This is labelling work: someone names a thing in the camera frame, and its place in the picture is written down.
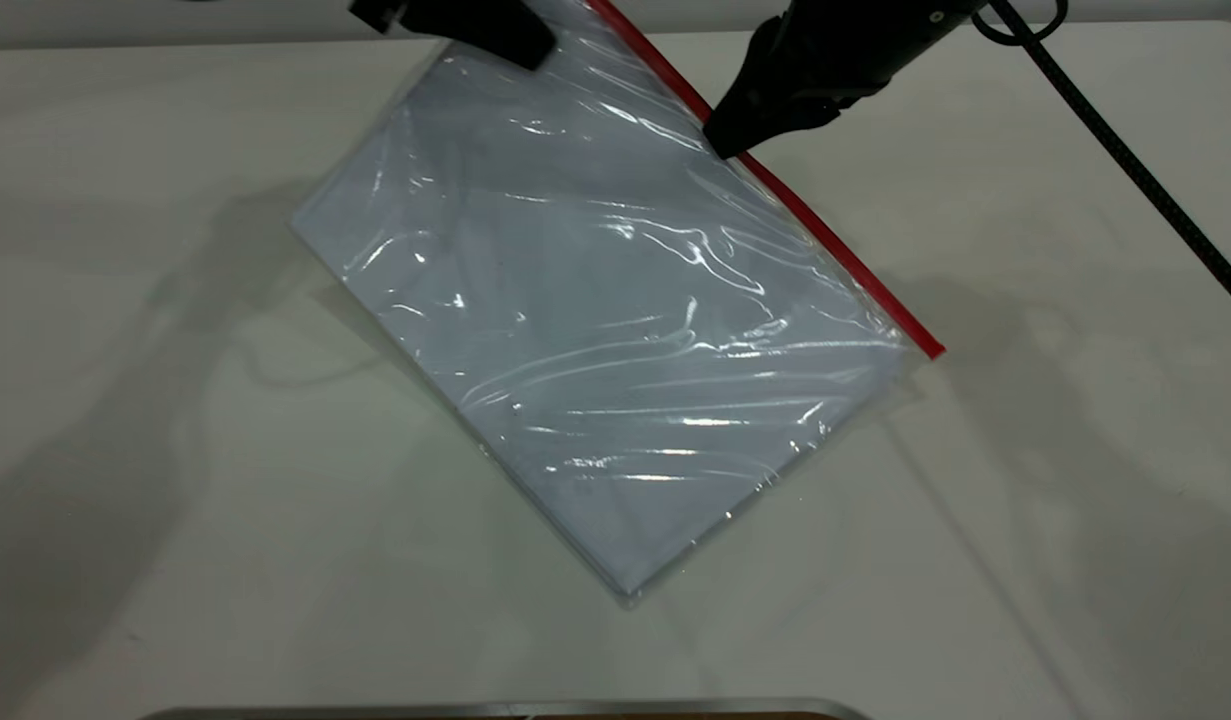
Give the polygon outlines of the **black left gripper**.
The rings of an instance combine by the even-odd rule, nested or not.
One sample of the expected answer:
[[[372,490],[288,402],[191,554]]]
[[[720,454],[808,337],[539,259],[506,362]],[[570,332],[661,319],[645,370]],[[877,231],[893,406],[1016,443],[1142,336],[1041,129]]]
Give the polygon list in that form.
[[[556,47],[556,34],[524,1],[353,0],[350,14],[377,34],[405,30],[476,47],[535,70]]]

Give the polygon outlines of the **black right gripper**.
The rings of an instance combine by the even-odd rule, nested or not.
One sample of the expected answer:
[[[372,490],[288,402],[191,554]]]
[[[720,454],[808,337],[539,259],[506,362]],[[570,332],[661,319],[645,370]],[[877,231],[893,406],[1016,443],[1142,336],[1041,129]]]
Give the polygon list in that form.
[[[792,1],[760,26],[731,87],[705,122],[721,159],[824,127],[985,7],[984,1]]]

